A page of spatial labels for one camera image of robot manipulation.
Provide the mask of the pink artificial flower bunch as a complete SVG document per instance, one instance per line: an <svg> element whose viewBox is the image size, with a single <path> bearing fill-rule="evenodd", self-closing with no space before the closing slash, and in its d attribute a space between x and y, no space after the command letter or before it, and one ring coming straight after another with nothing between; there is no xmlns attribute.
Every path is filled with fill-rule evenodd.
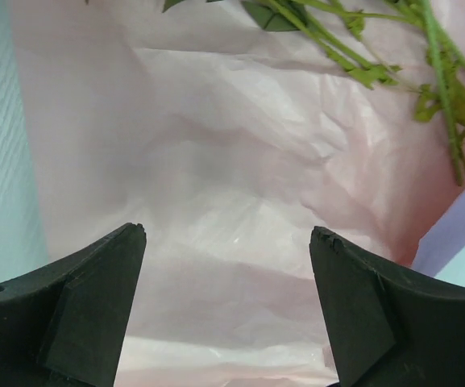
<svg viewBox="0 0 465 387"><path fill-rule="evenodd" d="M373 119L445 130L465 185L465 55L429 1L85 1L140 58L224 55L281 71L287 99L310 122Z"/></svg>

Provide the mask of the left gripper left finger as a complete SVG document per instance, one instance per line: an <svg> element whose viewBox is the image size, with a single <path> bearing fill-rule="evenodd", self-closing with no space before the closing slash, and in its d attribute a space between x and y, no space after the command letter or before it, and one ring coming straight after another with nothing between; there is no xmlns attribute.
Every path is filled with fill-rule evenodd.
<svg viewBox="0 0 465 387"><path fill-rule="evenodd" d="M112 386L143 263L143 225L0 283L0 386Z"/></svg>

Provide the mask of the purple wrapping paper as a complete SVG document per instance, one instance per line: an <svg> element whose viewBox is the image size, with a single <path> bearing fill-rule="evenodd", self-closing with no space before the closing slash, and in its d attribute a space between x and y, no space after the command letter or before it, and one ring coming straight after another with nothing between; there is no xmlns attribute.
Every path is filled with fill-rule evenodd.
<svg viewBox="0 0 465 387"><path fill-rule="evenodd" d="M465 287L465 190L421 238L412 269Z"/></svg>

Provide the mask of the pink tissue paper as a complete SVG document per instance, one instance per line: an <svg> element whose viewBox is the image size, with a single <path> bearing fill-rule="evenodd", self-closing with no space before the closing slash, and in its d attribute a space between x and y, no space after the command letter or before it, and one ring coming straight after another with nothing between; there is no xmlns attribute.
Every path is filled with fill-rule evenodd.
<svg viewBox="0 0 465 387"><path fill-rule="evenodd" d="M460 193L442 120L236 1L10 12L50 257L147 232L116 385L335 382L310 233L409 263Z"/></svg>

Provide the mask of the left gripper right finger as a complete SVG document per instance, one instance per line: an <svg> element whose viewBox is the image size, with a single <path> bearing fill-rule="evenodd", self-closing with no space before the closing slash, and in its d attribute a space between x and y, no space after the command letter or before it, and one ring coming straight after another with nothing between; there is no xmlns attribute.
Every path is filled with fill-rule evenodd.
<svg viewBox="0 0 465 387"><path fill-rule="evenodd" d="M325 227L309 253L339 385L465 387L465 287Z"/></svg>

